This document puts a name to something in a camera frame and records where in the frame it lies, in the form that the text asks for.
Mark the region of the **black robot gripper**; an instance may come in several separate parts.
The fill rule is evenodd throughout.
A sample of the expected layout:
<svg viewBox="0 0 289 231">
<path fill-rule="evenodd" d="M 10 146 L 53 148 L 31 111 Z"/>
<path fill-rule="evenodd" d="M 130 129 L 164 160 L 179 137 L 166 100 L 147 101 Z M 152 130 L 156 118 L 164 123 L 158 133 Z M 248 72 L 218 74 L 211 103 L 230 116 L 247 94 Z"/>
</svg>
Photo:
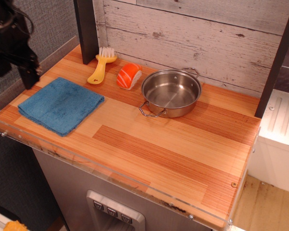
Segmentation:
<svg viewBox="0 0 289 231">
<path fill-rule="evenodd" d="M 37 55 L 30 49 L 28 41 L 34 32 L 29 16 L 12 4 L 0 4 L 0 77 L 18 71 L 26 90 L 40 79 L 41 66 Z"/>
</svg>

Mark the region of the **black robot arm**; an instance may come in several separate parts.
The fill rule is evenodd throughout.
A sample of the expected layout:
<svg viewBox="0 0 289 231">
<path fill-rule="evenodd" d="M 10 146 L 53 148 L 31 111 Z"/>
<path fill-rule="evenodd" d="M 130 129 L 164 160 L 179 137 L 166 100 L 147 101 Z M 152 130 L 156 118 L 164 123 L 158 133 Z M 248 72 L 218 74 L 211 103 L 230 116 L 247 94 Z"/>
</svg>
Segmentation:
<svg viewBox="0 0 289 231">
<path fill-rule="evenodd" d="M 37 55 L 28 45 L 34 26 L 28 29 L 26 20 L 31 22 L 12 0 L 0 0 L 0 77 L 15 65 L 28 90 L 39 81 L 41 69 Z"/>
</svg>

